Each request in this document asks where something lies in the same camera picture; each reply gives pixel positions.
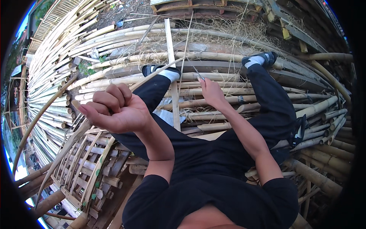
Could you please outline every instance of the person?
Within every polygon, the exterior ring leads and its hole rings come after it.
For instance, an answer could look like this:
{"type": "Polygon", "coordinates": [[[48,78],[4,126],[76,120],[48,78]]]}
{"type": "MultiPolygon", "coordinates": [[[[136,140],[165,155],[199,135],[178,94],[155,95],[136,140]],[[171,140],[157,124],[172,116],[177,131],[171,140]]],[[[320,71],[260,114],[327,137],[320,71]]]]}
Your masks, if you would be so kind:
{"type": "MultiPolygon", "coordinates": [[[[274,52],[242,60],[261,105],[260,115],[248,120],[225,100],[218,83],[199,80],[206,102],[232,126],[214,141],[186,136],[152,113],[171,82],[180,77],[176,68],[163,70],[133,93],[125,84],[112,84],[96,92],[93,102],[78,107],[93,125],[109,130],[149,161],[141,185],[124,208],[124,228],[288,229],[292,225],[299,210],[297,187],[282,176],[273,157],[279,151],[269,149],[288,139],[296,115],[286,92],[263,68],[275,61],[274,52]],[[253,166],[260,186],[246,183],[244,173],[253,166]]],[[[159,67],[144,66],[142,72],[147,76],[159,67]]]]}

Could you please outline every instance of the right hand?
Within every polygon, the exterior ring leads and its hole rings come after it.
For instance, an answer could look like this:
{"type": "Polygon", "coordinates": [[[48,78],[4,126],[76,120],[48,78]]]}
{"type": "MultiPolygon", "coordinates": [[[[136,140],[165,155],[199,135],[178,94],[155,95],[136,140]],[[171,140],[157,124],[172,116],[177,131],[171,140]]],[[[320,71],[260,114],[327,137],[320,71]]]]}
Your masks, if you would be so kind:
{"type": "Polygon", "coordinates": [[[112,133],[141,132],[152,116],[144,101],[126,84],[111,84],[97,91],[93,101],[76,107],[96,127],[112,133]]]}
{"type": "Polygon", "coordinates": [[[205,80],[199,79],[198,81],[201,84],[202,95],[210,106],[220,111],[229,105],[217,82],[213,82],[209,78],[205,78],[205,80]]]}

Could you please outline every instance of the white sock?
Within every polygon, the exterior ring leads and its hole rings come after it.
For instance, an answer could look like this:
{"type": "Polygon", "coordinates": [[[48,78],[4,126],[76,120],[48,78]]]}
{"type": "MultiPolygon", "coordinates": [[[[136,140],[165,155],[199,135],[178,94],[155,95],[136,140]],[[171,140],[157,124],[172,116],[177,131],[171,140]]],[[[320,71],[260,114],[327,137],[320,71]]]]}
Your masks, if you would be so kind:
{"type": "Polygon", "coordinates": [[[174,82],[177,81],[179,79],[179,73],[176,73],[175,71],[170,71],[170,70],[162,70],[159,75],[163,75],[166,78],[168,78],[170,80],[170,82],[174,82]]]}
{"type": "Polygon", "coordinates": [[[252,66],[253,64],[260,64],[262,65],[265,61],[265,59],[261,56],[252,56],[251,58],[249,58],[249,62],[244,64],[244,67],[246,67],[247,69],[252,66]]]}

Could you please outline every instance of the sandal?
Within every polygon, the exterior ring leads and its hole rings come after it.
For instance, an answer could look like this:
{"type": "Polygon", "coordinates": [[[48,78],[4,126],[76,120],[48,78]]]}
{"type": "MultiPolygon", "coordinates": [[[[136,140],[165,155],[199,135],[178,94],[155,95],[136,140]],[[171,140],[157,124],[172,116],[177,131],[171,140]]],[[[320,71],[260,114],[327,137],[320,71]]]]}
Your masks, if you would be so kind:
{"type": "MultiPolygon", "coordinates": [[[[156,71],[156,69],[164,67],[164,66],[165,65],[161,65],[161,64],[148,64],[148,65],[142,66],[141,71],[142,71],[142,74],[144,75],[144,77],[147,77],[148,75],[150,75],[151,73],[156,71]]],[[[177,69],[176,67],[168,67],[166,70],[179,73],[179,76],[180,76],[180,70],[177,69]]]]}
{"type": "MultiPolygon", "coordinates": [[[[264,63],[262,64],[262,66],[264,68],[266,67],[272,67],[272,65],[276,62],[276,59],[277,59],[277,53],[271,51],[271,52],[263,52],[263,53],[259,53],[259,54],[256,54],[256,55],[252,55],[252,56],[261,56],[264,58],[264,63]]],[[[248,63],[250,60],[249,58],[251,58],[252,56],[246,56],[246,57],[243,57],[242,59],[242,65],[244,66],[244,64],[248,63]]]]}

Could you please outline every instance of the dirt ground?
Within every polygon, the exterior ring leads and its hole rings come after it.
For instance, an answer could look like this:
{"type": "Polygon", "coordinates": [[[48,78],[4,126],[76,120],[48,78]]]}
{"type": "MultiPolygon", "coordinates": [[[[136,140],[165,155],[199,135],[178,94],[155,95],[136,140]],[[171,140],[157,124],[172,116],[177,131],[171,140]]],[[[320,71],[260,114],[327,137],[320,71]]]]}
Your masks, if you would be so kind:
{"type": "MultiPolygon", "coordinates": [[[[150,1],[148,0],[128,0],[128,1],[120,1],[122,4],[117,3],[113,8],[107,8],[99,13],[98,18],[99,21],[88,28],[87,31],[91,31],[95,28],[101,29],[106,26],[118,23],[120,21],[135,19],[135,18],[144,18],[149,17],[148,15],[135,15],[135,14],[153,14],[153,10],[150,7],[150,1]]],[[[118,30],[136,27],[140,25],[149,25],[154,20],[154,17],[138,19],[134,21],[125,22],[123,26],[119,27],[118,30]]],[[[81,74],[80,71],[72,73],[71,77],[76,76],[79,79],[87,77],[87,75],[81,74]]],[[[76,95],[79,94],[80,87],[74,88],[69,91],[71,95],[71,99],[73,100],[76,95]]],[[[70,104],[69,106],[76,115],[79,114],[79,111],[75,109],[75,107],[70,104]]]]}

